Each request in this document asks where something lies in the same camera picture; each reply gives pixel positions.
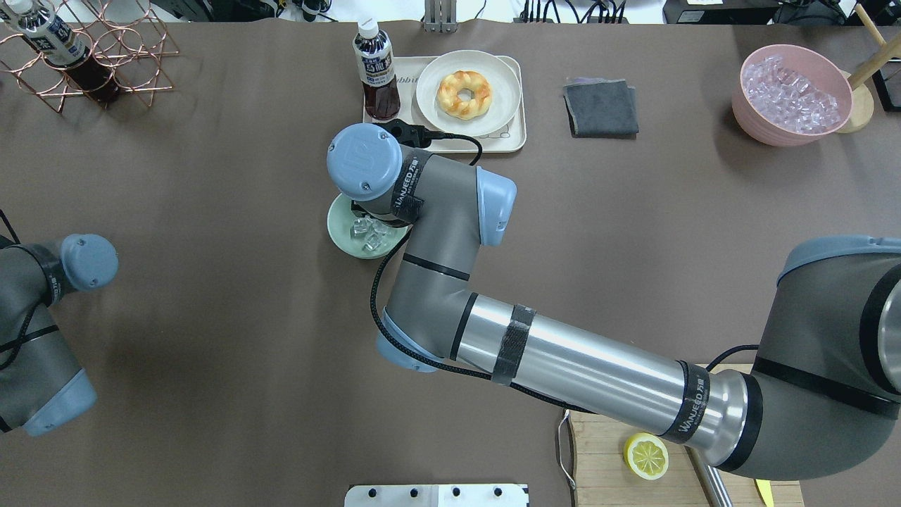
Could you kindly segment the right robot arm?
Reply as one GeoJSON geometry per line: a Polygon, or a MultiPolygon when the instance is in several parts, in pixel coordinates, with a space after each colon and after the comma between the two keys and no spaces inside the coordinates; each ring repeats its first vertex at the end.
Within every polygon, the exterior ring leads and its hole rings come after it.
{"type": "Polygon", "coordinates": [[[516,186],[399,144],[377,124],[334,136],[332,182],[357,211],[409,228],[386,308],[396,365],[469,375],[695,449],[713,468],[807,480],[865,462],[899,420],[899,240],[831,235],[786,259],[752,369],[711,373],[470,291],[504,237],[516,186]]]}

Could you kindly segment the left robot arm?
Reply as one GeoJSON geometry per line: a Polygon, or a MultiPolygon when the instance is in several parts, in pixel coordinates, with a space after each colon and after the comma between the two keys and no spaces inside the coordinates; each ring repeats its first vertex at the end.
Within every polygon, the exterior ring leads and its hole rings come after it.
{"type": "Polygon", "coordinates": [[[80,417],[97,395],[49,313],[65,295],[96,291],[119,267],[115,247],[98,234],[1,250],[1,427],[41,436],[80,417]]]}

